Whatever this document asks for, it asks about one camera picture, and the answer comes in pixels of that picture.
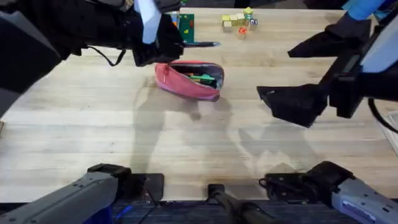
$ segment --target yellow block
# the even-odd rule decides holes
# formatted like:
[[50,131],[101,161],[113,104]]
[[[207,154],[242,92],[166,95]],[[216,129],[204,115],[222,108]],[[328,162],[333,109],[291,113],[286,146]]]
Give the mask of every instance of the yellow block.
[[232,26],[236,26],[238,24],[238,17],[236,15],[230,15]]
[[229,17],[229,15],[223,15],[223,21],[230,21],[231,18]]
[[243,14],[245,15],[253,15],[254,10],[250,7],[243,9]]
[[244,14],[243,14],[243,13],[238,13],[238,14],[236,15],[236,17],[238,18],[238,24],[239,24],[239,25],[243,25],[244,20],[245,20]]

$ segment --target pen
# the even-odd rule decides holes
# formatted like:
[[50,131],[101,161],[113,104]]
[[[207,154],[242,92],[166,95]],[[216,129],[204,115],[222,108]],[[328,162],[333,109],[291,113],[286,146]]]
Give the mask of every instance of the pen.
[[219,42],[194,42],[185,43],[185,47],[216,47],[221,45]]

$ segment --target wooden tabletop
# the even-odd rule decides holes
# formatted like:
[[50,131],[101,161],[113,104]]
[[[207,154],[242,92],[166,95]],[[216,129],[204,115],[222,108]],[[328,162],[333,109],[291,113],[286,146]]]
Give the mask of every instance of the wooden tabletop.
[[[318,82],[333,58],[286,52],[343,11],[256,9],[259,27],[244,41],[221,31],[221,15],[237,9],[182,12],[195,13],[197,40],[222,43],[183,56],[224,67],[220,100],[189,101],[158,89],[154,66],[135,67],[131,54],[114,68],[93,51],[71,57],[2,118],[0,202],[37,199],[98,163],[163,173],[165,200],[203,199],[215,182],[238,198],[263,198],[257,179],[265,173],[306,171],[323,160],[398,197],[398,158],[365,103],[353,119],[328,108],[305,129],[274,119],[256,92],[258,85]],[[104,53],[116,60],[119,52]]]

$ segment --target toy block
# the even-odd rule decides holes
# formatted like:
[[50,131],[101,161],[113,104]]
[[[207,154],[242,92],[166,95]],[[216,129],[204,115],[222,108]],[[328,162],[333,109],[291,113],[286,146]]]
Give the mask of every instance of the toy block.
[[245,14],[245,15],[253,15],[253,9],[252,8],[250,8],[250,7],[247,7],[247,8],[245,8],[245,9],[243,9],[243,14]]
[[223,15],[223,22],[224,21],[230,21],[231,18],[229,17],[229,15]]
[[258,24],[259,24],[259,22],[257,21],[257,19],[250,20],[250,28],[249,28],[249,30],[255,31],[257,29]]
[[252,19],[252,15],[244,15],[244,26],[248,27],[250,25],[250,20]]
[[246,34],[248,33],[248,30],[245,27],[239,28],[238,32],[238,39],[239,40],[244,40],[246,39]]
[[238,18],[238,25],[243,25],[243,23],[244,23],[244,14],[243,13],[238,13],[236,15],[236,17]]
[[238,17],[236,15],[230,15],[232,26],[236,26],[238,24]]
[[224,32],[232,32],[232,22],[231,21],[223,22],[223,31]]

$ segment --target pencil case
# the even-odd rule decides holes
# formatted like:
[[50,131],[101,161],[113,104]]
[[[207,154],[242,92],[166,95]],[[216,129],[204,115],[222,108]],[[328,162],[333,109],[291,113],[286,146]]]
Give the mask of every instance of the pencil case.
[[[214,100],[220,96],[224,83],[224,70],[215,63],[202,61],[175,61],[155,66],[156,84],[159,88],[178,95],[199,100]],[[211,86],[198,83],[187,74],[209,74],[215,82]]]

